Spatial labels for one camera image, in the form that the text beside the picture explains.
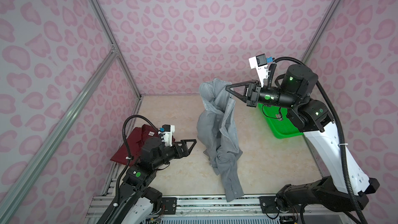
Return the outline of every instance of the green plastic basket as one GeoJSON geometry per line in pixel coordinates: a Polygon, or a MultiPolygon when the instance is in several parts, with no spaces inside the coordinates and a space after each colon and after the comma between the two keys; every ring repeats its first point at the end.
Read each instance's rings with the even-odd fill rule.
{"type": "Polygon", "coordinates": [[[264,112],[274,118],[266,117],[262,112],[263,104],[258,104],[257,106],[260,109],[261,114],[266,119],[269,127],[271,128],[272,133],[276,138],[290,138],[295,136],[300,136],[303,133],[299,132],[299,130],[290,122],[288,118],[286,118],[287,109],[282,108],[281,112],[283,115],[283,120],[278,120],[274,118],[279,117],[279,107],[264,107],[264,112]]]}

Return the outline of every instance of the dark red cloth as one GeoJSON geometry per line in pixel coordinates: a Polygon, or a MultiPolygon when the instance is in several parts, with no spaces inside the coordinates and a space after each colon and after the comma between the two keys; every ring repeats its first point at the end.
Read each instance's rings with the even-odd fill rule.
{"type": "MultiPolygon", "coordinates": [[[[136,127],[130,135],[127,137],[127,143],[129,144],[131,155],[134,156],[134,159],[131,161],[130,166],[132,166],[139,156],[141,155],[141,148],[144,146],[145,142],[150,137],[159,137],[158,132],[151,126],[144,124],[142,127],[136,127]]],[[[111,158],[111,161],[115,161],[117,163],[127,164],[127,149],[126,146],[123,145],[117,150],[117,152],[111,158]]]]}

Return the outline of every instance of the slotted metal panel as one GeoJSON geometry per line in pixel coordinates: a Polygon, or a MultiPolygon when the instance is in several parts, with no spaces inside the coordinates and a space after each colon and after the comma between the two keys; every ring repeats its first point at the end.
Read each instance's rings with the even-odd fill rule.
{"type": "Polygon", "coordinates": [[[268,217],[164,217],[160,224],[280,224],[268,217]]]}

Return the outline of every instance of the pink patterned wall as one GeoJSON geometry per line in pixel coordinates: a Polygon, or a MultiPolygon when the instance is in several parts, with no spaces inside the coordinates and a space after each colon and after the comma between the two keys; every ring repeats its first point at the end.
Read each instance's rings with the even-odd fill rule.
{"type": "Polygon", "coordinates": [[[135,102],[115,61],[11,223],[80,223],[104,187],[109,159],[121,145],[123,122],[135,102]]]}
{"type": "Polygon", "coordinates": [[[0,0],[0,200],[109,50],[87,0],[0,0]]]}
{"type": "Polygon", "coordinates": [[[397,0],[344,0],[309,63],[338,111],[348,148],[381,184],[364,211],[371,224],[398,223],[397,28],[397,0]]]}
{"type": "Polygon", "coordinates": [[[301,58],[331,0],[99,0],[141,93],[257,78],[248,58],[301,58]]]}

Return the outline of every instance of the green tray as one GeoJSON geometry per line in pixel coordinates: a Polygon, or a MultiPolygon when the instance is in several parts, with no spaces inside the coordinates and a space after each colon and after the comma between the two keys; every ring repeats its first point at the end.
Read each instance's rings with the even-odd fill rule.
{"type": "Polygon", "coordinates": [[[283,115],[283,120],[281,121],[278,119],[274,119],[276,117],[279,117],[279,107],[264,107],[264,112],[268,116],[274,118],[268,118],[263,114],[262,112],[263,104],[258,104],[257,107],[260,109],[261,114],[266,119],[269,127],[271,128],[272,133],[276,138],[282,139],[282,138],[290,138],[290,137],[303,135],[303,133],[299,132],[299,130],[292,124],[292,122],[290,122],[290,120],[286,118],[286,113],[287,113],[286,108],[281,109],[283,115]]]}

